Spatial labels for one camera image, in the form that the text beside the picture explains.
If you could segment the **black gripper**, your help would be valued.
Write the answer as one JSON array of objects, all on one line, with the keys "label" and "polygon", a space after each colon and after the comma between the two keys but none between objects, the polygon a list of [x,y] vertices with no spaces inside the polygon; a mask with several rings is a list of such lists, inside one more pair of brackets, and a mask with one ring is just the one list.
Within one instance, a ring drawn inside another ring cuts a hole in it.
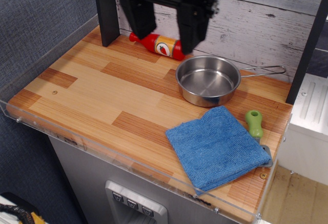
[{"label": "black gripper", "polygon": [[218,13],[217,0],[119,0],[133,33],[144,39],[156,28],[154,5],[175,8],[184,55],[206,38],[209,18]]}]

